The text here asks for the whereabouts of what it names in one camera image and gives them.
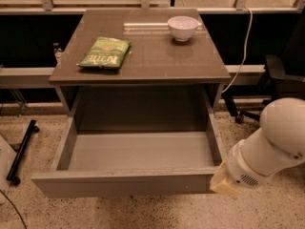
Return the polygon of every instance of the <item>black chair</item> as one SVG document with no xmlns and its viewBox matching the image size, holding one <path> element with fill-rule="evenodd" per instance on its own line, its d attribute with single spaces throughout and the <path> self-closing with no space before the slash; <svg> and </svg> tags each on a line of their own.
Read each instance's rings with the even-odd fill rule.
<svg viewBox="0 0 305 229">
<path fill-rule="evenodd" d="M 265 100 L 264 105 L 283 97 L 296 97 L 305 99 L 305 12 L 295 26 L 290 40 L 283 53 L 266 55 L 265 73 L 262 74 L 256 89 L 260 91 L 269 86 L 271 99 Z M 241 110 L 239 113 L 234 105 L 232 96 L 222 95 L 231 116 L 235 122 L 242 123 L 244 116 L 259 120 L 259 114 Z"/>
</svg>

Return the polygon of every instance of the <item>speckled floor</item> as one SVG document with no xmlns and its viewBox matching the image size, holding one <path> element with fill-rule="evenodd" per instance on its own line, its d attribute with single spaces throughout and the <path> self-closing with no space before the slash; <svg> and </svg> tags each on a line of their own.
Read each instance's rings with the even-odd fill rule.
<svg viewBox="0 0 305 229">
<path fill-rule="evenodd" d="M 59 106 L 30 107 L 21 117 L 16 113 L 16 109 L 4 107 L 0 115 L 0 135 L 8 143 L 21 141 L 31 119 L 36 119 L 40 128 L 31 137 L 21 162 L 22 181 L 9 191 L 29 229 L 305 228 L 304 165 L 285 170 L 270 184 L 238 197 L 208 194 L 48 199 L 31 182 L 31 174 L 50 168 L 67 117 Z M 258 127 L 247 118 L 242 125 L 235 124 L 225 109 L 216 114 L 216 122 L 227 151 Z M 23 228 L 8 202 L 0 205 L 0 228 Z"/>
</svg>

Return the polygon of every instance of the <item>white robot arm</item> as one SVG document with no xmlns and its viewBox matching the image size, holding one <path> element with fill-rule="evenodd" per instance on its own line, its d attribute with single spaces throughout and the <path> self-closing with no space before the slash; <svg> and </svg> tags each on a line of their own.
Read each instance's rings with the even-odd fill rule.
<svg viewBox="0 0 305 229">
<path fill-rule="evenodd" d="M 211 180 L 218 194 L 240 194 L 254 189 L 275 173 L 305 162 L 305 101 L 282 98 L 270 103 L 260 116 L 260 128 L 240 140 Z"/>
</svg>

